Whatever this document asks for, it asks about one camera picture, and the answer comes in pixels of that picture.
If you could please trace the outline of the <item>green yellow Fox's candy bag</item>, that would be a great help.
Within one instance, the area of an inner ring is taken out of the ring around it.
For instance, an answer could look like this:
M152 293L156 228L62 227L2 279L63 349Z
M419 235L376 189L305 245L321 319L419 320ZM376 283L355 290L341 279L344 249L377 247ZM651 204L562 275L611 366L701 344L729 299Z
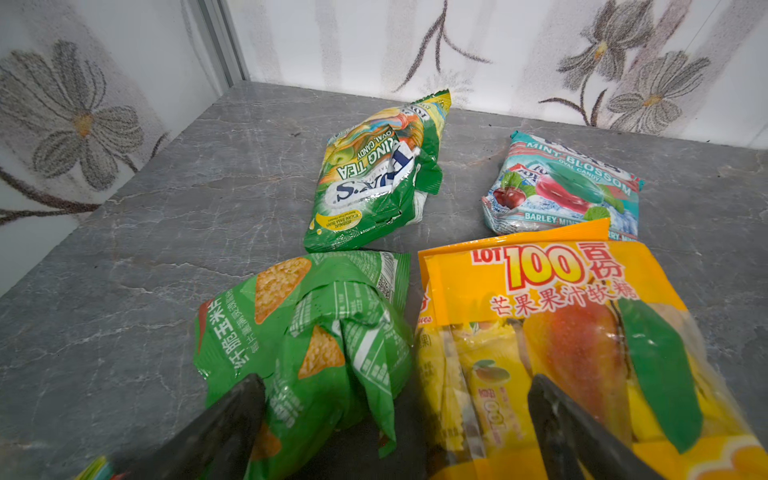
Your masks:
M309 253L354 250L423 218L439 193L438 156L452 106L448 89L383 109L332 137L321 164Z

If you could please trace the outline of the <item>teal Fox's candy bag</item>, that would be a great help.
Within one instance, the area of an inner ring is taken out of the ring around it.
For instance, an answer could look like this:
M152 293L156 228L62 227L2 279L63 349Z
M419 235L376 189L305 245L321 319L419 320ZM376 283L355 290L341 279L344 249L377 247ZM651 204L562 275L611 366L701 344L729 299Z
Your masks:
M497 235L610 221L609 238L635 241L644 181L546 139L514 132L497 179L481 199Z

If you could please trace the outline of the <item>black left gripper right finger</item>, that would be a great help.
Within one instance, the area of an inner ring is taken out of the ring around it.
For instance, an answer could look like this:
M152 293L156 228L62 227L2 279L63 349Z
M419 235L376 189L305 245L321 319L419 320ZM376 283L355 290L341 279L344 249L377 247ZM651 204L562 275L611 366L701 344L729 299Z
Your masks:
M528 409L549 479L659 479L654 469L543 374Z

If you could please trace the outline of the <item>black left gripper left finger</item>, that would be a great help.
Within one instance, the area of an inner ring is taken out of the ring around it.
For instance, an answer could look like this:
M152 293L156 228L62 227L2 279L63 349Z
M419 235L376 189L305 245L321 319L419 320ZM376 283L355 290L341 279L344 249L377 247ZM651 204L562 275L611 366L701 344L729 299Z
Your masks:
M266 409L265 385L249 374L123 479L243 479Z

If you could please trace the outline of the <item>orange rainbow candy packet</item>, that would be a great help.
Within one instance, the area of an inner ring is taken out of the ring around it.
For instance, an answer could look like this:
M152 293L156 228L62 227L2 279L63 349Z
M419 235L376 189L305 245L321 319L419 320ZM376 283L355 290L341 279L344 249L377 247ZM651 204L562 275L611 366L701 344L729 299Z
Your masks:
M120 480L122 477L106 456L100 456L81 471L75 480Z

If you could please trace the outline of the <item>green corn chips bag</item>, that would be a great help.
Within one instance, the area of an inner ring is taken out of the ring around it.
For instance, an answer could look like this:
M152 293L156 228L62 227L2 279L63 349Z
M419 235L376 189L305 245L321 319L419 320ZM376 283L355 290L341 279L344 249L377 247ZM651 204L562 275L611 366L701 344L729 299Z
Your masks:
M284 479L336 432L372 418L397 446L395 399L412 369L410 258L354 250L278 263L202 303L194 365L209 403L250 374L266 411L246 477Z

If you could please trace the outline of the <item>orange snack packet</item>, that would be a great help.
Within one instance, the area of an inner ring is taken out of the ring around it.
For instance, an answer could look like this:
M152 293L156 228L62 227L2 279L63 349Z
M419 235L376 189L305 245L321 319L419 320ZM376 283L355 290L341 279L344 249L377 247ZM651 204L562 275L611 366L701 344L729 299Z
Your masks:
M549 479L543 374L660 479L763 479L767 453L650 250L607 220L424 250L417 329L431 479Z

